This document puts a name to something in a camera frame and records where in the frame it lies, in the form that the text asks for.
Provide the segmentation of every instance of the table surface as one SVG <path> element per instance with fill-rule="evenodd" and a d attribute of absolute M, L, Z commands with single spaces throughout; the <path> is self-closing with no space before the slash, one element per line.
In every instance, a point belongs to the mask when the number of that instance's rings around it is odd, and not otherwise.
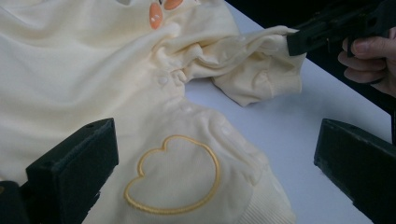
<path fill-rule="evenodd" d="M 263 29 L 228 6 L 242 33 Z M 355 125 L 390 142 L 390 115 L 307 59 L 301 75 L 300 94 L 246 107 L 229 99 L 206 78 L 188 83 L 186 95 L 196 104 L 220 111 L 267 155 L 289 195 L 298 224 L 372 223 L 313 160 L 323 119 Z"/>

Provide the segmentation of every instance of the person's hand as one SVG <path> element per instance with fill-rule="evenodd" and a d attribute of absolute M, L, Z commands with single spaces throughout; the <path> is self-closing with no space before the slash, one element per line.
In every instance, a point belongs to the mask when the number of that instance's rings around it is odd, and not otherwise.
<path fill-rule="evenodd" d="M 396 27 L 389 30 L 389 38 L 380 36 L 357 39 L 351 50 L 355 57 L 347 57 L 347 40 L 338 61 L 347 66 L 344 75 L 358 83 L 396 97 Z"/>

